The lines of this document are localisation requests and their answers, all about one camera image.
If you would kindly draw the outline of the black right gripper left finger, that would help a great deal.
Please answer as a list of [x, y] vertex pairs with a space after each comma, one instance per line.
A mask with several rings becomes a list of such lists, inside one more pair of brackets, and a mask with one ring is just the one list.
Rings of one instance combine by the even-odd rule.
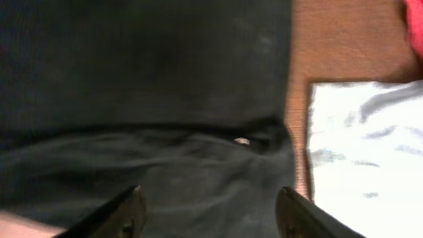
[[140, 238], [147, 220], [140, 186], [131, 186], [54, 238]]

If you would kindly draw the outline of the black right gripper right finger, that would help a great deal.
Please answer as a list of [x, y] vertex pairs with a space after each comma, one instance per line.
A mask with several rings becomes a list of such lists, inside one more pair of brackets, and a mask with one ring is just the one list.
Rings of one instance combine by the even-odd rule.
[[283, 238], [364, 238], [287, 186], [278, 193], [275, 212]]

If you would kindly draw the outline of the dark green t-shirt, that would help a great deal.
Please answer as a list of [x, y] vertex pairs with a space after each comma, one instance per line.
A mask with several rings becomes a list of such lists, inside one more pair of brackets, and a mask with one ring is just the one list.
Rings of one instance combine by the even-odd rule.
[[1, 0], [1, 209], [68, 228], [138, 185], [143, 237], [277, 237], [291, 10]]

